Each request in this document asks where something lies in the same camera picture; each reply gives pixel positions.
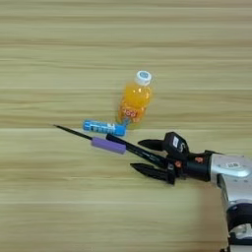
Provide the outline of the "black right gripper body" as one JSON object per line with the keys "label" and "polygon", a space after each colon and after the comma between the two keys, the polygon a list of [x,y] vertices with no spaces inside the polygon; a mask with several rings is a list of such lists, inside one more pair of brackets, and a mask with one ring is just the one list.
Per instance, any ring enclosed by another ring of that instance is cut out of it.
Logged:
{"label": "black right gripper body", "polygon": [[184,159],[167,156],[166,159],[174,165],[175,177],[185,179],[187,176],[209,182],[211,180],[212,151],[189,153]]}

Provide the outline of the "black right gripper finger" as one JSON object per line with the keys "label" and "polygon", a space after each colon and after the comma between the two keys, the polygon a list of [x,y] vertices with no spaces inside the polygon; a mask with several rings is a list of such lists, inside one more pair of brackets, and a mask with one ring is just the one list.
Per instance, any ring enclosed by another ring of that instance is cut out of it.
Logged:
{"label": "black right gripper finger", "polygon": [[163,140],[157,139],[146,139],[141,140],[138,144],[142,147],[148,148],[150,150],[162,152],[163,151]]}
{"label": "black right gripper finger", "polygon": [[144,163],[131,163],[131,166],[147,177],[165,181],[171,185],[175,184],[176,174],[172,164],[169,164],[165,169],[156,169],[152,165]]}

